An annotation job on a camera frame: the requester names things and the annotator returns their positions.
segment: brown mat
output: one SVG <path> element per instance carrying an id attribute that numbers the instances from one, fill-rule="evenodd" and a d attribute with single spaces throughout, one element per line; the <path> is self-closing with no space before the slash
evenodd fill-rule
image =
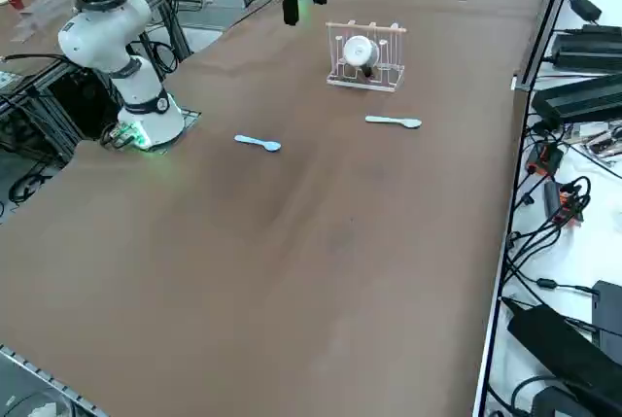
<path id="1" fill-rule="evenodd" d="M 469 414 L 539 0 L 330 1 L 185 62 L 170 154 L 84 144 L 3 226 L 2 341 L 115 417 Z M 350 18 L 409 29 L 398 92 L 326 85 Z"/>

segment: plastic spoon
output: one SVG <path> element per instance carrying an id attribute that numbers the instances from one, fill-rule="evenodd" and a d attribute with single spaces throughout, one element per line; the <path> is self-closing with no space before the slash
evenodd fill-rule
<path id="1" fill-rule="evenodd" d="M 396 118 L 383 118 L 381 116 L 367 116 L 365 118 L 367 122 L 377 123 L 398 123 L 406 128 L 419 128 L 422 122 L 418 119 L 396 119 Z"/>
<path id="2" fill-rule="evenodd" d="M 281 150 L 281 144 L 279 142 L 264 142 L 257 138 L 247 137 L 246 135 L 236 135 L 235 141 L 240 143 L 249 143 L 251 145 L 260 145 L 264 147 L 268 152 L 274 153 Z"/>

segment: metal frame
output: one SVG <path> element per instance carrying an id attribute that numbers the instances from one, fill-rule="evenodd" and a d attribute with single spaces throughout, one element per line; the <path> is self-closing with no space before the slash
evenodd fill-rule
<path id="1" fill-rule="evenodd" d="M 536 20 L 536 30 L 530 40 L 527 55 L 516 76 L 516 88 L 531 91 L 536 83 L 537 71 L 546 52 L 564 0 L 542 0 Z"/>

